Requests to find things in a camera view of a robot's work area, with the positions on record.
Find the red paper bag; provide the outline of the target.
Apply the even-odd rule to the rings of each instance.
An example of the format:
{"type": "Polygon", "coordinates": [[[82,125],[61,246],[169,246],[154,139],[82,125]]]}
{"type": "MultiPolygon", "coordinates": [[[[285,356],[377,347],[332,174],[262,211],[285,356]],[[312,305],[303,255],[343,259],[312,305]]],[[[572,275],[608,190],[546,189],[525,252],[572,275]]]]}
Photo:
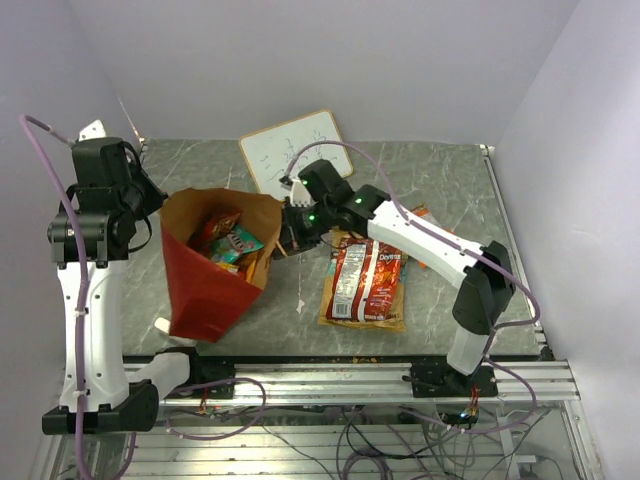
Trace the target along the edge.
{"type": "Polygon", "coordinates": [[[160,223],[171,336],[216,342],[239,321],[266,287],[281,211],[282,203],[269,195],[224,188],[187,188],[169,197],[160,209],[160,223]],[[240,212],[239,225],[264,244],[249,280],[189,246],[207,220],[228,211],[240,212]]]}

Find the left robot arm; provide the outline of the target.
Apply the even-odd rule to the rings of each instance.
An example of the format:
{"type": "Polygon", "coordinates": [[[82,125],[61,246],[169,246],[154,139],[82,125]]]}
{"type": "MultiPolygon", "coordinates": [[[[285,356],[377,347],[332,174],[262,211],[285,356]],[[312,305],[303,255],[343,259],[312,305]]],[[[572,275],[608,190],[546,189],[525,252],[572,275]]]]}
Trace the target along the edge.
{"type": "Polygon", "coordinates": [[[147,432],[159,403],[174,390],[203,387],[192,347],[158,352],[133,373],[122,354],[124,275],[139,221],[167,199],[125,140],[78,141],[71,149],[76,182],[62,192],[47,231],[61,285],[66,327],[65,380],[56,408],[42,417],[46,435],[147,432]]]}

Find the orange snack bag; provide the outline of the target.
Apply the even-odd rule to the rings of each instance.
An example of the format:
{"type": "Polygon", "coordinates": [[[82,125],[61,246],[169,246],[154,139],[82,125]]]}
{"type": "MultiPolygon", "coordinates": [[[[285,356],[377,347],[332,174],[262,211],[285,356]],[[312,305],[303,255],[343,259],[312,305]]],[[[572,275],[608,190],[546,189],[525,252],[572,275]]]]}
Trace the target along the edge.
{"type": "Polygon", "coordinates": [[[433,215],[433,213],[427,208],[425,204],[420,204],[411,209],[411,212],[419,218],[425,219],[436,227],[452,233],[452,230],[445,228],[433,215]]]}

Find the red cookie snack bag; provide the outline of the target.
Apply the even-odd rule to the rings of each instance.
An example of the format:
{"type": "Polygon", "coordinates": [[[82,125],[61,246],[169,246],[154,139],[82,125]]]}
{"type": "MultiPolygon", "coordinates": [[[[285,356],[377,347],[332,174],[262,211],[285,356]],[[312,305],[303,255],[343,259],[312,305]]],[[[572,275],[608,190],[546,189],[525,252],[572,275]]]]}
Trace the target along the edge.
{"type": "Polygon", "coordinates": [[[229,234],[240,217],[240,211],[212,214],[191,235],[187,245],[194,251],[204,252],[214,241],[229,234]]]}

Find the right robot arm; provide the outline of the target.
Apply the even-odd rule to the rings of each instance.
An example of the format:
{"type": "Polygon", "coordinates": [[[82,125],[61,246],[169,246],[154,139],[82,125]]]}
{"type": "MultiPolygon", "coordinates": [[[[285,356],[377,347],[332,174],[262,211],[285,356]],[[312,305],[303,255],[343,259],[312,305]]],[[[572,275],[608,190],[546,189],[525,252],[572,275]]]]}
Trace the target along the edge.
{"type": "Polygon", "coordinates": [[[457,289],[452,308],[457,327],[440,380],[455,396],[471,389],[492,329],[515,293],[506,247],[496,241],[483,246],[459,238],[394,203],[388,193],[372,185],[353,189],[324,159],[279,182],[288,192],[280,233],[285,254],[308,251],[324,234],[340,229],[400,250],[457,289]]]}

